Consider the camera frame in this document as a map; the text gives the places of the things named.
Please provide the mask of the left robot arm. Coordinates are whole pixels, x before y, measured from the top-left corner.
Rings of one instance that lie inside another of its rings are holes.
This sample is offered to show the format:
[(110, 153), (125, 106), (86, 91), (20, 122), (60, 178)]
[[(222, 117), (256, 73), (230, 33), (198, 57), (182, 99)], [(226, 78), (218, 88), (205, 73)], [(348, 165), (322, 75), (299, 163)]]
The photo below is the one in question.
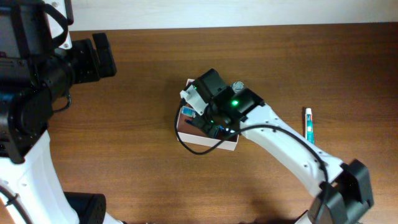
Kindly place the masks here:
[(72, 3), (1, 2), (1, 204), (15, 223), (115, 223), (103, 194), (66, 192), (49, 119), (70, 88), (116, 74), (106, 34), (71, 40)]

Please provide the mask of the white toothpaste tube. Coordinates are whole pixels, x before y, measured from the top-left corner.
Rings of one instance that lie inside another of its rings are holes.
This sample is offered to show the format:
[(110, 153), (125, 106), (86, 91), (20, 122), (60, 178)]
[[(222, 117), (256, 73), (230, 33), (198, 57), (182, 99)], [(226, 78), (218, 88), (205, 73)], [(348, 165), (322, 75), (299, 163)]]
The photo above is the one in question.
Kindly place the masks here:
[(315, 136), (313, 132), (313, 118), (312, 118), (312, 109), (305, 109), (305, 138), (310, 143), (315, 143)]

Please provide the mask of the blue white toothbrush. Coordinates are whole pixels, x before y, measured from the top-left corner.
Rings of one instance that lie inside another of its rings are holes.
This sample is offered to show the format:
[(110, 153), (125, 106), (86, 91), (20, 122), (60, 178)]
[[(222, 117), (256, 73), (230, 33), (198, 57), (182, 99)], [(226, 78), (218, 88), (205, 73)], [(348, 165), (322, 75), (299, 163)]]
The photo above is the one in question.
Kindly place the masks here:
[(196, 116), (197, 112), (193, 108), (190, 108), (187, 106), (182, 106), (181, 114), (188, 116), (190, 118), (194, 118)]

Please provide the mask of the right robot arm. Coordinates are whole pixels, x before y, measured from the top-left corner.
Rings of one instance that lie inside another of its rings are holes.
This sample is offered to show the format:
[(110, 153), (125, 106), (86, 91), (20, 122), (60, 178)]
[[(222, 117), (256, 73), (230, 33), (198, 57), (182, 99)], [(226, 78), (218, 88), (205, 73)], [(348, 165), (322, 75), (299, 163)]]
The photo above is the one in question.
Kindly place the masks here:
[(180, 96), (206, 124), (218, 124), (258, 144), (288, 168), (314, 197), (296, 223), (357, 223), (374, 205), (368, 168), (323, 151), (283, 122), (249, 89), (193, 85)]

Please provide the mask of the teal mouthwash bottle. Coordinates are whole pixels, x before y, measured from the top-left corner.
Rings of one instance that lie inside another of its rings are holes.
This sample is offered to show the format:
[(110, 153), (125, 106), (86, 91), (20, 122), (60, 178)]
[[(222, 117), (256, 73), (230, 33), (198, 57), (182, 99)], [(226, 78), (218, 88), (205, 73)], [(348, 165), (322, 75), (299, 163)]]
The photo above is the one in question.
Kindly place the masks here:
[(231, 85), (231, 87), (232, 87), (232, 89), (233, 89), (233, 91), (234, 91), (235, 93), (238, 93), (238, 92), (240, 92), (241, 90), (244, 89), (244, 83), (241, 82), (241, 81), (234, 82), (234, 83)]

